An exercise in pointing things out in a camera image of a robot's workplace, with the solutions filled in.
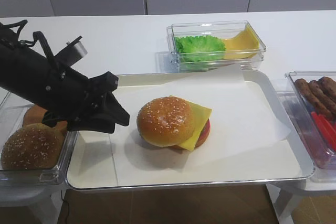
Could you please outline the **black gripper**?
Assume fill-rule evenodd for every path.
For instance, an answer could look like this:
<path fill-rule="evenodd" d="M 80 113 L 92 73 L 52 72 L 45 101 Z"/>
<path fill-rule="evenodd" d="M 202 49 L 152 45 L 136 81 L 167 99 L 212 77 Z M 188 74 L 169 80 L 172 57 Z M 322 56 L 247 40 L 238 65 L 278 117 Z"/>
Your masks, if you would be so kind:
<path fill-rule="evenodd" d="M 46 123 L 67 121 L 68 131 L 113 133 L 128 126 L 129 113 L 115 98 L 118 77 L 110 72 L 87 78 L 55 58 L 34 58 L 37 100 L 50 115 Z"/>

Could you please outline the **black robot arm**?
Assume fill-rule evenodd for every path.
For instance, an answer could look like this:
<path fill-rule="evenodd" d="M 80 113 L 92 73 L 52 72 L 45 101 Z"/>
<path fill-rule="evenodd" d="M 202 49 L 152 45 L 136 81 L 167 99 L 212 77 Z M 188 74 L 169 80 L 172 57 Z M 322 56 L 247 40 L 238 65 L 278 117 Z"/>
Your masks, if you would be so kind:
<path fill-rule="evenodd" d="M 1 24 L 1 87 L 46 110 L 42 123 L 50 127 L 67 122 L 68 131 L 113 133 L 128 126 L 129 113 L 114 90 L 119 78 L 111 72 L 88 78 L 72 68 L 87 53 L 79 36 L 53 54 L 41 31 L 21 40 L 22 20 Z"/>

